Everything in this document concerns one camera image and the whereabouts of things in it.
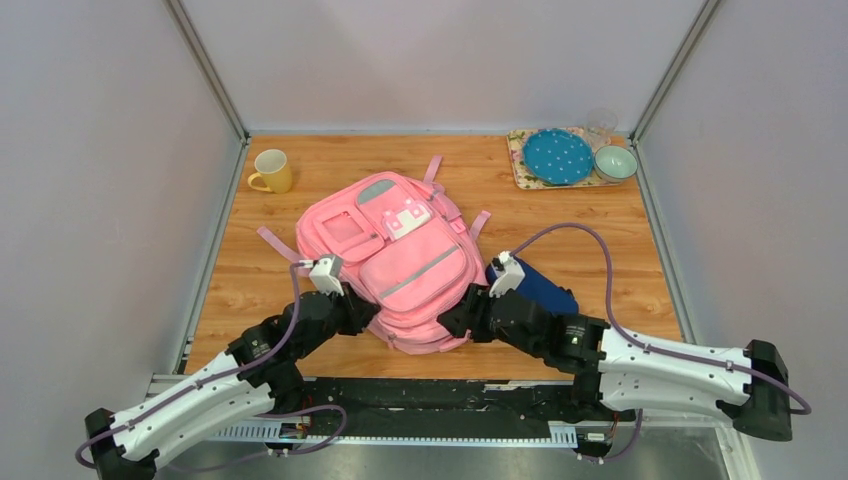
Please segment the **pink student backpack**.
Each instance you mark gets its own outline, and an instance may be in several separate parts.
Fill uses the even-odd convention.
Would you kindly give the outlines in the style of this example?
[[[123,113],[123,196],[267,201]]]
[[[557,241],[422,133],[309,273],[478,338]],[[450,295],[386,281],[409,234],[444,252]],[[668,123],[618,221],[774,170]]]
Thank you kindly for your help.
[[[441,162],[434,156],[422,179],[384,171],[313,204],[296,223],[294,248],[266,227],[257,232],[292,263],[340,257],[340,281],[379,306],[368,328],[390,347],[411,355],[447,352],[469,336],[450,333],[438,317],[470,285],[486,285],[476,240],[490,214],[465,222],[435,180]]]

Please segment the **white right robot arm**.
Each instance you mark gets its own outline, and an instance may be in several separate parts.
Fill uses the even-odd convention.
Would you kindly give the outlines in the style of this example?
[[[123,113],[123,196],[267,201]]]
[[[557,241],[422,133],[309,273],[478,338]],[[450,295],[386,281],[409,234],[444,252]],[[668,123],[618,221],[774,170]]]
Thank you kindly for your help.
[[[520,291],[494,297],[476,284],[438,322],[455,337],[500,341],[572,375],[568,403],[577,421],[669,410],[726,419],[763,440],[792,438],[788,374],[768,342],[716,348],[668,341]]]

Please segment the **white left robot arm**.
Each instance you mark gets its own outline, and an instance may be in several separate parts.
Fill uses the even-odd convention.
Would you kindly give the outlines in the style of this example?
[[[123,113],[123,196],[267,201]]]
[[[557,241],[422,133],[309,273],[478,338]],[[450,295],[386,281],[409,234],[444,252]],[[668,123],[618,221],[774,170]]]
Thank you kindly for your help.
[[[101,479],[151,479],[188,447],[244,419],[307,416],[313,409],[298,361],[336,335],[363,333],[379,311],[349,284],[301,293],[165,392],[124,411],[87,415],[75,459]]]

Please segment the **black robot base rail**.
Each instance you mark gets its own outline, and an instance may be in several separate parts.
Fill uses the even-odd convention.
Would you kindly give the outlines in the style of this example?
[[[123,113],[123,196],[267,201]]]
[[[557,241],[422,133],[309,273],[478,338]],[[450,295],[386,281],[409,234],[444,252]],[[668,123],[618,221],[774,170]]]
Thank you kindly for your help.
[[[632,422],[632,410],[615,413],[579,403],[570,382],[329,378],[307,380],[276,401],[274,414],[311,408],[312,437],[438,439],[540,439],[552,422]]]

